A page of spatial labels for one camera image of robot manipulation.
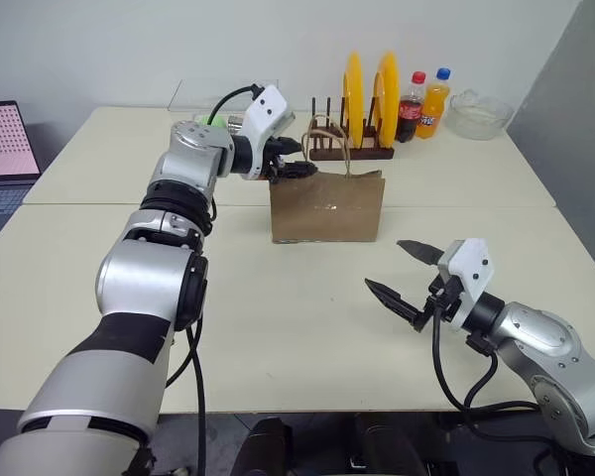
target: blue bottle cap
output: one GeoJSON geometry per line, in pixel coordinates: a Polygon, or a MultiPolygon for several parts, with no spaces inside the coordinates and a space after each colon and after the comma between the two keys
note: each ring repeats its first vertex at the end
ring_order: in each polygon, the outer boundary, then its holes
{"type": "Polygon", "coordinates": [[[441,79],[445,81],[449,79],[450,73],[451,71],[449,70],[449,67],[440,67],[436,72],[436,79],[441,79]]]}

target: laptop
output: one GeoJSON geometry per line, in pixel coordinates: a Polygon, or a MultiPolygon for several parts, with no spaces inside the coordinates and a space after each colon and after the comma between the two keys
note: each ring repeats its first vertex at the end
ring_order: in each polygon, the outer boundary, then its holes
{"type": "Polygon", "coordinates": [[[18,104],[0,101],[0,230],[39,176],[18,104]]]}

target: white table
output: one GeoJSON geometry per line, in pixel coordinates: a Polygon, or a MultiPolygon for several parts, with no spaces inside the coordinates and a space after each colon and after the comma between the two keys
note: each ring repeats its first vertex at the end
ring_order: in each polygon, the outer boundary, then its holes
{"type": "MultiPolygon", "coordinates": [[[[171,125],[185,118],[190,116],[156,108],[95,110],[25,203],[140,203],[171,125]]],[[[299,113],[284,135],[299,138],[308,118],[299,113]]],[[[554,206],[506,133],[480,142],[441,128],[430,140],[395,147],[390,161],[353,162],[353,172],[383,170],[384,206],[554,206]]],[[[325,172],[344,170],[342,163],[317,165],[325,172]]],[[[230,176],[218,183],[215,198],[219,205],[267,205],[268,186],[230,176]]]]}
{"type": "MultiPolygon", "coordinates": [[[[56,362],[99,321],[94,278],[130,205],[24,205],[0,234],[0,408],[27,406],[56,362]]],[[[417,334],[363,284],[421,305],[435,270],[395,245],[488,238],[489,291],[556,312],[595,357],[595,264],[552,207],[391,208],[376,243],[274,245],[267,207],[223,207],[206,241],[209,288],[200,345],[210,412],[447,410],[417,334]]],[[[460,398],[486,359],[444,332],[460,398]]],[[[175,368],[186,351],[177,338],[175,368]]],[[[528,398],[504,365],[480,398],[528,398]]],[[[193,372],[166,391],[165,413],[195,410],[193,372]]]]}

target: laptop keyboard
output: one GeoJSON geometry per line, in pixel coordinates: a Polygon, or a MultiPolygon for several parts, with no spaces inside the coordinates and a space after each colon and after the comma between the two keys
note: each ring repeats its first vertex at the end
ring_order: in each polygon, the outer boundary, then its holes
{"type": "Polygon", "coordinates": [[[11,215],[22,204],[27,188],[0,189],[0,215],[11,215]]]}

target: brown paper bag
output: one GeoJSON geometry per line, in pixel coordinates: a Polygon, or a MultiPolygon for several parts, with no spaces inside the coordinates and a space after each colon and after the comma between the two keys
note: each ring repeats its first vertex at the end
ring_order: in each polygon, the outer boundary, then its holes
{"type": "Polygon", "coordinates": [[[375,241],[385,184],[381,171],[270,184],[273,241],[375,241]]]}

